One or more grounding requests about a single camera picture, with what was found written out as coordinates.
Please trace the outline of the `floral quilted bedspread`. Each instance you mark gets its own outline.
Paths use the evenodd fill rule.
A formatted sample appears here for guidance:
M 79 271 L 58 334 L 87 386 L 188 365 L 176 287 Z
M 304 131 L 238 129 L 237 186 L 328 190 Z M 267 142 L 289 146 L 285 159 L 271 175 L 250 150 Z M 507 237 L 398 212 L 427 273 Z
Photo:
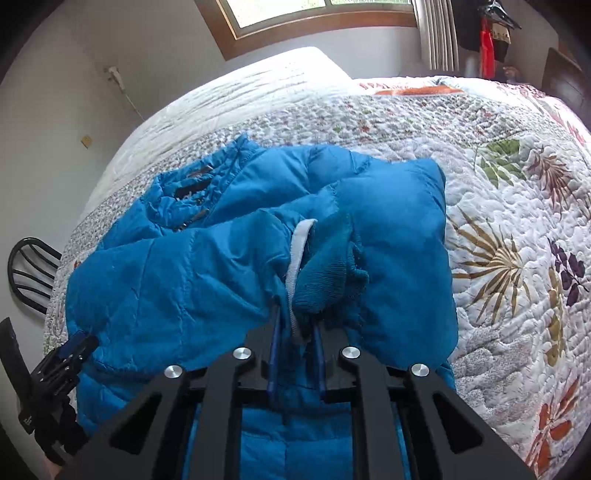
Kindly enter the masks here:
M 240 133 L 332 143 L 446 178 L 460 394 L 541 479 L 588 478 L 590 134 L 530 86 L 439 77 L 353 79 L 314 47 L 212 80 L 149 117 L 94 188 L 63 252 L 44 346 L 67 340 L 74 265 L 153 178 Z

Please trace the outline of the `yellow wall switch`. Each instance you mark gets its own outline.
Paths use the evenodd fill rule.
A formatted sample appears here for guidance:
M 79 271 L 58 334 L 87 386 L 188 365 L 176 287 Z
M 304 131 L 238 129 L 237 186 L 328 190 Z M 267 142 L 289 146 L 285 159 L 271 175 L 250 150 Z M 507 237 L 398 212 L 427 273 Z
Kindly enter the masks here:
M 81 138 L 81 143 L 86 149 L 89 149 L 92 145 L 92 138 L 88 135 L 85 135 Z

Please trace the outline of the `blue puffer jacket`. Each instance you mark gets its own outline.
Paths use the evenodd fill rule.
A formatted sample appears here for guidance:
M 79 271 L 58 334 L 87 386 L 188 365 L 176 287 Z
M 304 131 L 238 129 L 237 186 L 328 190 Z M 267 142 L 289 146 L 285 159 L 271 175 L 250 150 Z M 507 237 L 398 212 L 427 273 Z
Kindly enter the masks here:
M 385 364 L 452 379 L 445 186 L 431 159 L 246 136 L 157 176 L 69 277 L 67 329 L 99 342 L 77 389 L 84 431 L 167 366 L 204 368 L 238 347 L 280 306 L 276 399 L 242 416 L 240 474 L 352 478 L 349 407 L 322 402 L 301 336 L 322 319 Z

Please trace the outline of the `dark wooden headboard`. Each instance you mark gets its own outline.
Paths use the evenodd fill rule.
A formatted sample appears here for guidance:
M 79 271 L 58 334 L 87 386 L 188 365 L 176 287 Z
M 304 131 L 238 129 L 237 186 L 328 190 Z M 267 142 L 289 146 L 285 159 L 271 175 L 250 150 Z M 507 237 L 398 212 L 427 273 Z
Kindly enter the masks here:
M 548 50 L 542 90 L 562 100 L 590 128 L 590 81 L 567 56 Z

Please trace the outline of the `dark clothes on rack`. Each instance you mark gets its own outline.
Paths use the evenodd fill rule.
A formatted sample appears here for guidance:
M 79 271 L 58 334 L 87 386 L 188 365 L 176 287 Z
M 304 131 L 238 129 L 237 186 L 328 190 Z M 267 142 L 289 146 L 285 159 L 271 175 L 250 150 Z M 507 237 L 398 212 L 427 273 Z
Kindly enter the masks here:
M 503 63 L 512 43 L 511 32 L 522 26 L 509 15 L 501 1 L 453 1 L 454 20 L 463 67 L 480 61 L 483 40 L 493 48 L 494 59 Z

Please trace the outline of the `red hanging garment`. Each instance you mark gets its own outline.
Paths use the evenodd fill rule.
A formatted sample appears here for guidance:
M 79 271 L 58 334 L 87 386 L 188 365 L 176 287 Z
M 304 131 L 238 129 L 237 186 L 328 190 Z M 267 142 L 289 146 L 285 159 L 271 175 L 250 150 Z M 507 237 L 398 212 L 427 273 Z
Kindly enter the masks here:
M 495 77 L 494 41 L 491 24 L 486 18 L 481 19 L 480 66 L 483 79 L 492 80 Z

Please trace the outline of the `large wooden framed window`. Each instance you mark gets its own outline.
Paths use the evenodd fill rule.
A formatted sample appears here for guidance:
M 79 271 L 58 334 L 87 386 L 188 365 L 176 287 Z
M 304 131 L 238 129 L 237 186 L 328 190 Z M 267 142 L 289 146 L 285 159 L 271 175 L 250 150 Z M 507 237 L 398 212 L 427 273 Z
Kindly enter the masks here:
M 307 35 L 363 27 L 415 28 L 411 5 L 346 4 L 325 5 L 239 26 L 226 1 L 197 1 L 200 15 L 225 60 L 254 50 Z

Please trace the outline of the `grey striped curtain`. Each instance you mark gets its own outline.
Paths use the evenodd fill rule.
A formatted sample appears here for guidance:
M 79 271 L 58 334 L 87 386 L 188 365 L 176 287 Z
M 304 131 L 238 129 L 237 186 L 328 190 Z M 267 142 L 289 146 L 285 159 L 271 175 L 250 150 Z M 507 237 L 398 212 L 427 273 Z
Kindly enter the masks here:
M 460 53 L 451 0 L 413 0 L 421 57 L 432 71 L 458 72 Z

